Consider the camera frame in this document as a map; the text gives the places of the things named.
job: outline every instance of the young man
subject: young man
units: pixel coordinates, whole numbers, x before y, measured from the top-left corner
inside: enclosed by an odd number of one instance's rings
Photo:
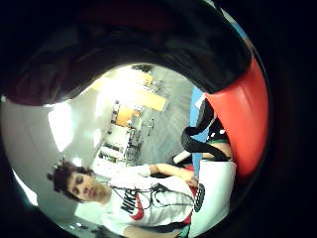
[[[226,140],[207,144],[232,157]],[[212,158],[203,154],[203,158]],[[163,174],[167,178],[153,178]],[[197,180],[194,172],[167,164],[126,168],[108,183],[97,181],[93,171],[61,160],[53,174],[55,191],[77,201],[95,201],[103,210],[103,225],[125,237],[176,237],[178,232],[156,233],[142,227],[190,222]]]

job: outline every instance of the hand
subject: hand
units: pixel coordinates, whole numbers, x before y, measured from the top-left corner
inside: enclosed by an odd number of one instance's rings
[[[195,178],[193,171],[188,171],[186,169],[179,169],[177,176],[183,179],[189,186],[198,187],[198,182]]]

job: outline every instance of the white object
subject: white object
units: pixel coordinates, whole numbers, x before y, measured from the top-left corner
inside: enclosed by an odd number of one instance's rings
[[[205,190],[200,208],[194,207],[188,237],[199,236],[228,215],[236,168],[234,162],[200,161],[199,186]]]
[[[189,156],[190,156],[189,152],[183,151],[183,152],[180,152],[177,156],[175,156],[173,160],[176,164],[178,164],[182,162],[183,160],[185,160],[186,158],[188,158]]]

